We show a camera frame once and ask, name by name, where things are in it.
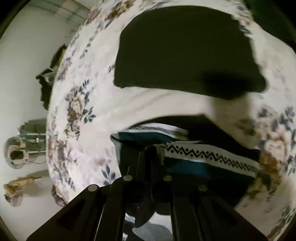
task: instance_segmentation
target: patterned trim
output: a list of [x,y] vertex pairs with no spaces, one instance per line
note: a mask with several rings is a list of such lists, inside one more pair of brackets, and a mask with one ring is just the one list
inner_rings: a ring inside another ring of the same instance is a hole
[[141,133],[141,132],[156,132],[165,134],[177,140],[188,140],[188,131],[170,125],[165,125],[161,123],[148,123],[142,124],[138,126],[131,127],[130,129],[123,130],[121,132],[129,132],[129,133]]
[[165,157],[204,162],[252,177],[260,170],[258,162],[211,145],[167,143],[160,146],[165,149]]

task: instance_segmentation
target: round rivet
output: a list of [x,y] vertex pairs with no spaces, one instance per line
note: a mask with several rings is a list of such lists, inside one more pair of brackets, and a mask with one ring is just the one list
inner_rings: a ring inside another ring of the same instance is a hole
[[166,182],[170,182],[172,180],[172,176],[166,175],[166,176],[163,177],[163,180],[166,181]]
[[98,189],[98,187],[96,186],[96,185],[90,185],[90,186],[88,186],[88,188],[87,188],[90,192],[94,192],[95,190],[97,190]]
[[123,179],[126,181],[126,182],[129,182],[133,179],[133,177],[131,175],[126,175],[123,177]]
[[207,191],[207,186],[204,185],[204,184],[200,184],[200,185],[198,186],[198,189],[199,189],[200,191],[202,191],[202,192],[205,192],[205,191]]

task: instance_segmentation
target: floral bedsheet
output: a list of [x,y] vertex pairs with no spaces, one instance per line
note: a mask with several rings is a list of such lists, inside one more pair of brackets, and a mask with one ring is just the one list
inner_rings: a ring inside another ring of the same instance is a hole
[[[227,101],[181,91],[114,86],[121,31],[141,12],[173,5],[206,6],[232,14],[250,38],[254,60],[268,81],[266,91]],[[90,184],[103,186],[120,177],[112,133],[158,116],[205,114],[243,146],[262,151],[262,172],[236,210],[269,240],[277,240],[296,212],[295,65],[293,50],[260,28],[240,1],[99,4],[69,44],[52,91],[47,164],[57,195],[69,202]]]

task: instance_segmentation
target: zigzag pattern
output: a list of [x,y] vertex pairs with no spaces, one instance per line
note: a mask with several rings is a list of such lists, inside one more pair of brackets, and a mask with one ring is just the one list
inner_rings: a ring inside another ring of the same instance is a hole
[[238,161],[235,160],[231,160],[225,156],[222,156],[218,153],[213,153],[213,152],[204,152],[204,151],[198,151],[198,150],[189,150],[184,149],[182,146],[179,148],[179,146],[173,146],[173,145],[162,145],[167,151],[170,151],[171,153],[176,152],[179,155],[185,155],[185,156],[190,156],[193,157],[195,156],[196,158],[200,157],[200,158],[204,158],[204,159],[210,159],[210,160],[214,160],[215,162],[220,162],[220,163],[224,163],[225,165],[228,164],[229,166],[231,165],[232,167],[236,167],[239,168],[241,170],[245,170],[245,171],[250,171],[250,172],[258,172],[258,169],[254,166],[251,166],[249,164],[245,164],[245,163],[239,163]]

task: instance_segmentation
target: bedsheet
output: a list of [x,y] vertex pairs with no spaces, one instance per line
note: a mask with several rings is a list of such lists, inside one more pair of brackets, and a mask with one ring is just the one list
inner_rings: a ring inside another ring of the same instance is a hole
[[[227,101],[182,91],[114,86],[121,31],[143,11],[174,5],[206,6],[239,21],[267,89]],[[269,240],[277,240],[296,212],[295,65],[293,50],[257,25],[240,1],[99,4],[69,44],[52,90],[46,155],[57,195],[69,202],[88,185],[103,186],[120,176],[111,134],[160,116],[204,114],[241,145],[261,150],[260,167],[269,178],[258,176],[236,210]]]

